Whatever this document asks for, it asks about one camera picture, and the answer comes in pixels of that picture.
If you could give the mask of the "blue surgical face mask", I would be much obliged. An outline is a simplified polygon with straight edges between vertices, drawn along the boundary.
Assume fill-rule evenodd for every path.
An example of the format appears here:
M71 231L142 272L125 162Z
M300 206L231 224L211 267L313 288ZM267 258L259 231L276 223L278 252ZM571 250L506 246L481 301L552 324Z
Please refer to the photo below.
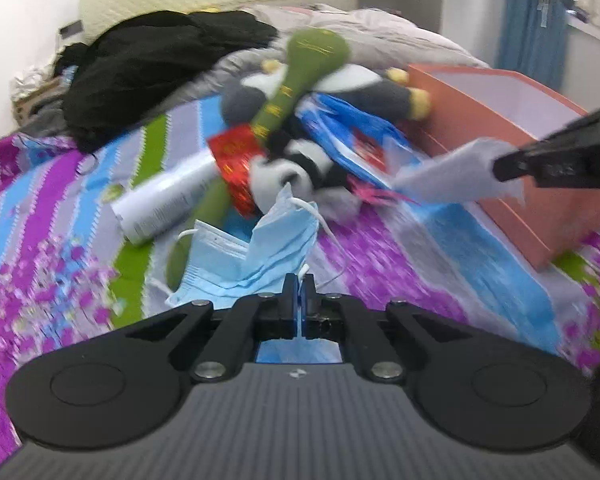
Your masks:
M242 297L283 290L288 274L314 276L322 294L343 294L343 274L350 259L327 224L327 209L314 200L294 196L286 184L272 208L254 225L248 240L198 219L178 234L184 270L151 278L169 308L207 300L226 311Z

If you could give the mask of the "white textured cloth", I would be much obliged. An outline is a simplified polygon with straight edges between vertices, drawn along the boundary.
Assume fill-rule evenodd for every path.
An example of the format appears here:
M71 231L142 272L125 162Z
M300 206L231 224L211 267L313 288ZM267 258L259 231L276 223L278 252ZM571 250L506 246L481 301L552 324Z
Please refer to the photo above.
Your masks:
M501 182L494 162L514 150L512 144L479 138L418 164L402 166L391 188L420 204L462 204L487 198L510 197L524 204L524 181Z

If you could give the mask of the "panda plush toy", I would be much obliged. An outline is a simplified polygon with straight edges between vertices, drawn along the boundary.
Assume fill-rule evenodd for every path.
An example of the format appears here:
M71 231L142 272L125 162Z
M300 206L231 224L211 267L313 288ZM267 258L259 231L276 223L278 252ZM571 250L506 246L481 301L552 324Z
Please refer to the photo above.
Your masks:
M287 184L292 196L316 203L327 220L345 222L360 211L362 200L352 191L350 172L303 132L274 132L264 150L249 163L249 191L262 214Z

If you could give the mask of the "blue plastic snack bag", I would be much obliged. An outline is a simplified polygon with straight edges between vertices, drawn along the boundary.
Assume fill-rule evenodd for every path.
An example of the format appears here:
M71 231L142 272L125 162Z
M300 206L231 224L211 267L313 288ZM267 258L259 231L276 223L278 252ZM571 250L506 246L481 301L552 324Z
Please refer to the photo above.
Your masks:
M390 190L402 167L420 164L418 153L391 122L346 101L311 94L301 100L296 117L334 162L376 188Z

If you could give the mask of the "pink plastic wrapper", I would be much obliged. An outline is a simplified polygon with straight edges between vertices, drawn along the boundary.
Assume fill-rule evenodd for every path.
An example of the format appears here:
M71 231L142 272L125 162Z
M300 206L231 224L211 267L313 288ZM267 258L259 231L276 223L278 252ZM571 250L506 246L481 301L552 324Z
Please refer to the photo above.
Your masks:
M377 206L389 206L397 203L417 204L411 198L386 188L378 188L356 177L348 177L350 191L362 202Z

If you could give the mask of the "orange cardboard box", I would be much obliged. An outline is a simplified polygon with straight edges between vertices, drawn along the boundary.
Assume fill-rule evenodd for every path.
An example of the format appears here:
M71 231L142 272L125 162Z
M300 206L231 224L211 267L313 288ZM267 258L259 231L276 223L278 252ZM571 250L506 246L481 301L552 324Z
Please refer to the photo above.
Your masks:
M411 86L427 91L431 112L406 129L408 140L442 155L477 139L504 142L486 159L498 184L524 196L480 205L535 268L600 228L600 109L587 113L558 92L511 72L413 64Z

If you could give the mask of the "blue curtain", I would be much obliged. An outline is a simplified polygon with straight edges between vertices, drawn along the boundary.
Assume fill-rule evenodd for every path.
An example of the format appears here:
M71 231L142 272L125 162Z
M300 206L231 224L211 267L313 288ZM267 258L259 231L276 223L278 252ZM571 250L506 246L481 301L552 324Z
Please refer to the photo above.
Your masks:
M505 0L495 66L553 90L564 79L567 10L556 0Z

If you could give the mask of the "red foil packet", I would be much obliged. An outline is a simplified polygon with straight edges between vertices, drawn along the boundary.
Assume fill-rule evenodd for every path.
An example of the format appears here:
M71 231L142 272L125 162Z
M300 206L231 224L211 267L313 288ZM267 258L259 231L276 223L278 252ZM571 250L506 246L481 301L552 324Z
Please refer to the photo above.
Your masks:
M262 146L249 124L228 128L208 141L210 151L218 166L220 176L230 193L230 201L243 217L256 211L250 191L250 162L263 155Z

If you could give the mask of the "white cylindrical bottle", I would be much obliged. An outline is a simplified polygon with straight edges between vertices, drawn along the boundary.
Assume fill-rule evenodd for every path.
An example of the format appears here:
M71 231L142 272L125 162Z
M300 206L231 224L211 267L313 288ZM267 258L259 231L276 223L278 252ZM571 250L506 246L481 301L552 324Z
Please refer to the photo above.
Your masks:
M208 148L150 177L111 203L124 237L141 245L192 212L219 169Z

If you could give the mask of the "grey penguin plush toy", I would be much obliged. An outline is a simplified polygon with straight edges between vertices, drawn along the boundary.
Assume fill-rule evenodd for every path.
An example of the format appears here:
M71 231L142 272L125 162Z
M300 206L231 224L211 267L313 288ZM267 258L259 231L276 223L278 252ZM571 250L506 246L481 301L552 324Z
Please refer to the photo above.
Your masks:
M263 104L277 91L288 66L276 60L262 63L262 68L228 84L221 96L221 115L229 126L251 122ZM410 76L400 68L374 72L367 67L346 64L323 77L313 93L343 100L363 112L397 124L404 120L423 120L431 112L428 91L411 88Z

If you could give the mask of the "grey duvet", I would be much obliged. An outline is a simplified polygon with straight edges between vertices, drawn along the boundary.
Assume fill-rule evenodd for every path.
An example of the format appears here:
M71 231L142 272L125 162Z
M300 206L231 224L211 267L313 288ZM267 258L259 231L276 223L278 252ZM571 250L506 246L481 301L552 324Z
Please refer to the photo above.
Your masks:
M488 66L451 39L380 9L345 11L317 3L308 8L254 4L242 10L273 26L277 37L263 49L224 56L211 70L172 92L155 108L157 113L217 94L232 80L260 70L265 61L284 62L291 35L305 28L324 28L343 36L351 51L350 61L371 70L411 64Z

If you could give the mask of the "colourful striped bed sheet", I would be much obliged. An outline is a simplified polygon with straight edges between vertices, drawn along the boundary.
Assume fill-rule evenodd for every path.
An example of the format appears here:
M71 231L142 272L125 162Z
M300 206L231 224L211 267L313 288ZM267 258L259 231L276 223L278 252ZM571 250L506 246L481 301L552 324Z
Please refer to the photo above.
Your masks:
M223 129L217 98L175 107L93 154L61 136L0 139L0 463L19 440L4 408L14 371L40 354L166 308L176 234L136 247L111 202ZM310 267L328 290L381 309L425 309L600 365L600 230L535 271L475 206L364 207L321 235Z

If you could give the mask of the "long green plush toy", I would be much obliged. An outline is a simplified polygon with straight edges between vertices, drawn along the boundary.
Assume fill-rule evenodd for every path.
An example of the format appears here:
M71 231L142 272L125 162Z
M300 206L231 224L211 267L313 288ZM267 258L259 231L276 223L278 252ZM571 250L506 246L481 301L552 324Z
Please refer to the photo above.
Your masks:
M262 146L271 132L279 129L292 115L298 102L325 76L336 72L349 61L347 41L324 28L306 28L295 32L287 42L286 68L282 82L274 93L257 108L246 133L249 142ZM232 196L225 180L214 178L200 201L189 214L186 228L200 219L212 224L224 220L232 206Z

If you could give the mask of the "black clothing pile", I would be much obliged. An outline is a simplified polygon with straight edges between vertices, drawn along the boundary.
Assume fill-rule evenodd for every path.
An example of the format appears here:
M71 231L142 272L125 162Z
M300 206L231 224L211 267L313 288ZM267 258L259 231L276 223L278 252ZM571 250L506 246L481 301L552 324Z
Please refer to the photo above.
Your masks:
M62 101L68 136L93 153L221 58L266 48L277 29L242 11L156 11L112 26L86 49Z

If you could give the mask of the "cardboard box by bed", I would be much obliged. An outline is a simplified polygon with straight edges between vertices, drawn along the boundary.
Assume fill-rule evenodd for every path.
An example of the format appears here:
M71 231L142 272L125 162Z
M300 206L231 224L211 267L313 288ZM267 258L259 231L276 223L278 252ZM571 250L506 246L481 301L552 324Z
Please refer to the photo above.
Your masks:
M29 67L15 74L9 83L9 97L12 101L12 116L18 126L24 125L49 100L64 94L70 86L72 76L53 76L53 67Z

